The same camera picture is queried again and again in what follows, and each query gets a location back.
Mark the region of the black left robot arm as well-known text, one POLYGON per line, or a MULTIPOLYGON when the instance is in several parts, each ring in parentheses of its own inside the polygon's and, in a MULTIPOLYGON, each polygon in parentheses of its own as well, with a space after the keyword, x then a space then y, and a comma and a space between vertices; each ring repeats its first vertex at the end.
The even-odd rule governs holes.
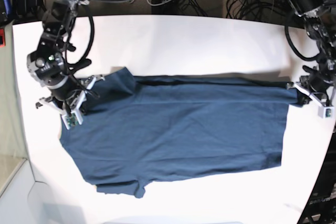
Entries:
POLYGON ((314 101, 324 109, 332 108, 335 91, 328 95, 329 88, 335 88, 335 0, 288 0, 292 11, 285 21, 285 37, 291 50, 305 62, 315 61, 314 68, 303 66, 306 76, 288 85, 304 95, 303 103, 314 101), (289 34, 289 22, 299 17, 303 21, 308 37, 317 44, 319 52, 313 57, 301 54, 289 34))

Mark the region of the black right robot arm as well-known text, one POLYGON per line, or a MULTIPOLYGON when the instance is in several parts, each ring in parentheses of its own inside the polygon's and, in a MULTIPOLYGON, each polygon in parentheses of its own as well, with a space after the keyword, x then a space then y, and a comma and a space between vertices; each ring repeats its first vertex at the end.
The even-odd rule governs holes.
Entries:
POLYGON ((88 92, 74 76, 75 72, 91 64, 88 54, 95 37, 95 25, 88 4, 89 0, 55 0, 43 17, 43 33, 37 49, 27 56, 30 75, 51 92, 46 101, 54 103, 67 116, 71 115, 75 97, 88 92), (82 57, 76 63, 69 63, 67 53, 76 50, 70 39, 79 6, 89 18, 90 36, 82 57))

